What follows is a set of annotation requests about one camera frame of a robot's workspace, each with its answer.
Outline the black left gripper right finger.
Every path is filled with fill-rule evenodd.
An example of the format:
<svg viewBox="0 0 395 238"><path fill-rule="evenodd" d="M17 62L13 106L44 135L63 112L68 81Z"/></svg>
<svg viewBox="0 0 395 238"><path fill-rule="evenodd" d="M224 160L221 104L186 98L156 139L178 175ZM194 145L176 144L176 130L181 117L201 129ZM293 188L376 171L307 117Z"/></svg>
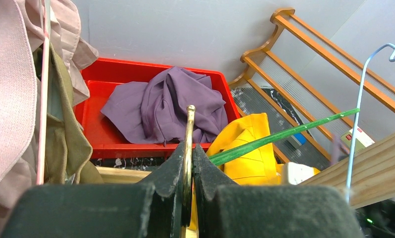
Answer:
<svg viewBox="0 0 395 238"><path fill-rule="evenodd" d="M238 185L193 150L201 238L361 238L355 212L332 187Z"/></svg>

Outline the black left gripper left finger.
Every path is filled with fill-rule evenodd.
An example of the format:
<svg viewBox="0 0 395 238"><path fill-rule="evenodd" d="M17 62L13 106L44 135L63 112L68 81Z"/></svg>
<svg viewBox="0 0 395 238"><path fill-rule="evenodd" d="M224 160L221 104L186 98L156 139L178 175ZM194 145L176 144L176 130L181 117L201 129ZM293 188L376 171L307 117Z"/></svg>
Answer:
<svg viewBox="0 0 395 238"><path fill-rule="evenodd" d="M18 200L2 238L180 238L184 144L131 184L40 185Z"/></svg>

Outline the green plastic hanger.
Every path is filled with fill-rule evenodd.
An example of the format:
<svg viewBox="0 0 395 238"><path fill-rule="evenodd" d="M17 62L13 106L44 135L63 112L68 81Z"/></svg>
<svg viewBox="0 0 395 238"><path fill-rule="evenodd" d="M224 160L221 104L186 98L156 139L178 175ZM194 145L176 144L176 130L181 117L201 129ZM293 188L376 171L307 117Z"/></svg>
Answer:
<svg viewBox="0 0 395 238"><path fill-rule="evenodd" d="M190 238L192 234L195 234L197 238L202 238L204 235L203 229L192 231L192 229L188 228L192 218L192 199L193 199L193 189L192 189L192 181L193 181L193 127L195 122L195 106L189 105L187 106L187 124L186 124L186 134L184 141L184 155L183 155L183 202L182 202L182 237ZM244 145L238 146L234 149L228 150L226 152L222 152L218 155L215 155L211 162L213 162L216 166L222 165L227 162L233 161L241 156L244 156L256 149L259 149L265 145L276 142L281 139L285 139L289 136L295 135L297 133L306 131L308 129L321 126L328 122L331 122L336 119L341 119L350 115L358 115L360 112L359 108L354 108L348 111L340 112L338 114L316 120L314 122L306 123L303 125L299 125L290 129L286 129L277 133L274 133L269 136L265 136L263 138L257 139L255 141L246 143Z"/></svg>

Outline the purple skirt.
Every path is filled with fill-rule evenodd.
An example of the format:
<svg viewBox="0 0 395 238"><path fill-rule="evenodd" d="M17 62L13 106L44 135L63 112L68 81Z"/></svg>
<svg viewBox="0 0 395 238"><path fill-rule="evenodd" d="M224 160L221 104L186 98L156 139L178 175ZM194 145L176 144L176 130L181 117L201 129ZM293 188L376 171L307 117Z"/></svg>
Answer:
<svg viewBox="0 0 395 238"><path fill-rule="evenodd" d="M116 86L101 113L129 143L178 143L185 138L187 106L193 105L193 142L211 143L228 124L225 104L210 76L174 66L149 82Z"/></svg>

